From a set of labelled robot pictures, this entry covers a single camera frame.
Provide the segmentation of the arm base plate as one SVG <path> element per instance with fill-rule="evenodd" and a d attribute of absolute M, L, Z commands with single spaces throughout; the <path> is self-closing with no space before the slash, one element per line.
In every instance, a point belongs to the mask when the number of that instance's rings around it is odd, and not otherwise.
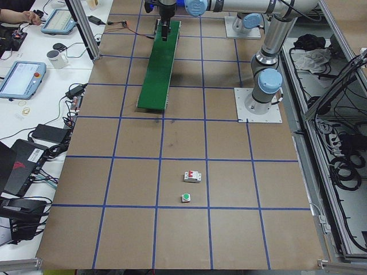
<path fill-rule="evenodd" d="M 258 13 L 248 14 L 244 18 L 226 16 L 224 20 L 228 38 L 248 40 L 259 40 L 261 38 L 259 30 L 261 16 Z"/>
<path fill-rule="evenodd" d="M 239 123 L 282 123 L 276 96 L 270 103 L 259 103 L 252 97 L 252 88 L 234 88 Z"/>

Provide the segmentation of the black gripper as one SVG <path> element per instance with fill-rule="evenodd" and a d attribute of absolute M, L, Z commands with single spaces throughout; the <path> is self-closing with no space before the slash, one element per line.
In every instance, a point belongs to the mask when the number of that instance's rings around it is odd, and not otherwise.
<path fill-rule="evenodd" d="M 168 37 L 170 32 L 170 20 L 175 15 L 177 9 L 176 0 L 145 0 L 145 11 L 152 12 L 153 7 L 158 7 L 161 16 L 161 37 Z"/>

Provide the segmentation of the person hand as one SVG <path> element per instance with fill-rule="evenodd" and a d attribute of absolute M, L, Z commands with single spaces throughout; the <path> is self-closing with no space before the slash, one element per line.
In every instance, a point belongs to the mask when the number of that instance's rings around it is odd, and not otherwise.
<path fill-rule="evenodd" d="M 41 18 L 33 11 L 23 11 L 22 20 L 37 26 L 41 24 Z"/>

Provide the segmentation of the person forearm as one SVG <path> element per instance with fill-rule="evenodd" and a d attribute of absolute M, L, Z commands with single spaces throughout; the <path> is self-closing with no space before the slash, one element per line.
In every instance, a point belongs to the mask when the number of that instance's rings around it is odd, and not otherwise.
<path fill-rule="evenodd" d="M 16 24 L 27 21 L 28 18 L 24 13 L 9 9 L 1 9 L 1 22 Z"/>

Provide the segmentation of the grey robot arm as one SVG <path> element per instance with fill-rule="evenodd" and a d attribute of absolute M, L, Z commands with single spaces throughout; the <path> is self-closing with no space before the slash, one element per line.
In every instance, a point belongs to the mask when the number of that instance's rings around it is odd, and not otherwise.
<path fill-rule="evenodd" d="M 220 12 L 224 10 L 225 1 L 184 1 L 183 6 L 188 14 L 194 17 L 201 16 L 204 12 L 211 10 L 212 12 Z M 161 37 L 167 40 L 170 33 L 170 20 L 175 16 L 177 9 L 177 1 L 145 1 L 144 7 L 147 13 L 152 12 L 154 6 L 158 8 L 161 17 Z M 259 13 L 238 12 L 232 29 L 239 32 L 247 32 L 256 28 L 261 23 L 261 15 Z"/>
<path fill-rule="evenodd" d="M 268 112 L 275 93 L 282 86 L 282 75 L 276 70 L 278 55 L 284 41 L 298 17 L 316 7 L 317 1 L 185 1 L 188 14 L 198 17 L 206 11 L 230 11 L 271 15 L 272 20 L 261 49 L 251 61 L 254 88 L 245 99 L 251 113 Z"/>

